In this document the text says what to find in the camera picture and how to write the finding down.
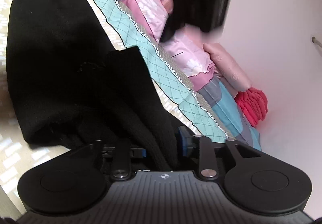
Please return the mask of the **black pants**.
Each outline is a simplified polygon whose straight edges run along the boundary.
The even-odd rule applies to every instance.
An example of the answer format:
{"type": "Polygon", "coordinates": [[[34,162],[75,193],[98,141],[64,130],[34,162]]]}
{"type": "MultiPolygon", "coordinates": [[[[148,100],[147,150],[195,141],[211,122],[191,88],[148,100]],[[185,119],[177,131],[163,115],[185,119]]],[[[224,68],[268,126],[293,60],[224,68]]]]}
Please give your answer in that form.
{"type": "Polygon", "coordinates": [[[87,0],[13,0],[6,69],[30,145],[131,139],[152,170],[193,168],[139,48],[116,50],[87,0]]]}

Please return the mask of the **teal grey striped pillow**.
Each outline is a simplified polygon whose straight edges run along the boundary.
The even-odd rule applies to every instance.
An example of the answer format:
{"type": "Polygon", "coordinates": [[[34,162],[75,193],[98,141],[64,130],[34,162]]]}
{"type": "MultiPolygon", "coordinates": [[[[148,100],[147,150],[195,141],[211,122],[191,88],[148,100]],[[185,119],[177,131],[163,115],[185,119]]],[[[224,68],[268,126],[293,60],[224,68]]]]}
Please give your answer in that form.
{"type": "Polygon", "coordinates": [[[238,141],[261,150],[260,133],[251,126],[225,85],[216,77],[198,91],[238,141]]]}

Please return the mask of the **red blanket at headboard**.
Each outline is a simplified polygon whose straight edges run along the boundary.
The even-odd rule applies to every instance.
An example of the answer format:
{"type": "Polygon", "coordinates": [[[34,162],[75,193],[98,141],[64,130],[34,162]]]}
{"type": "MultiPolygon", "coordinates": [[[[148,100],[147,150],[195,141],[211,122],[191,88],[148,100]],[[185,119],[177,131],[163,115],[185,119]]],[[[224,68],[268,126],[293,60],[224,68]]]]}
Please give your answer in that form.
{"type": "Polygon", "coordinates": [[[238,92],[235,101],[252,127],[256,128],[259,121],[266,118],[268,101],[263,91],[251,87],[245,92],[238,92]]]}

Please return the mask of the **peach pink pillow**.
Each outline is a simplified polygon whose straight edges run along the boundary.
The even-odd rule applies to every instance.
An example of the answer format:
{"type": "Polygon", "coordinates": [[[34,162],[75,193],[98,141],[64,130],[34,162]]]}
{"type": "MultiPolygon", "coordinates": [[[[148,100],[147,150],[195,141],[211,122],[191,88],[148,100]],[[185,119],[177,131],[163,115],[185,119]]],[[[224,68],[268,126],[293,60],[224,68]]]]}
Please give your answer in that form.
{"type": "Polygon", "coordinates": [[[221,44],[204,44],[203,50],[209,54],[219,72],[219,80],[233,98],[238,92],[245,92],[251,88],[252,82],[246,72],[221,44]]]}

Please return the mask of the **patterned bed quilt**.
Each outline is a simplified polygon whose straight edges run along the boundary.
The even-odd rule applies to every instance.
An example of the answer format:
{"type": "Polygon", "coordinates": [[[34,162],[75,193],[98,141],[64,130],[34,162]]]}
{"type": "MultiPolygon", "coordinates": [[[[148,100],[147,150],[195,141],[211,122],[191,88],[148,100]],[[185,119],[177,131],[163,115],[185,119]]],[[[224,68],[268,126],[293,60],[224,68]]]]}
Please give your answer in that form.
{"type": "Polygon", "coordinates": [[[178,126],[223,143],[231,134],[189,78],[118,0],[1,0],[1,171],[95,140],[178,163],[178,126]]]}

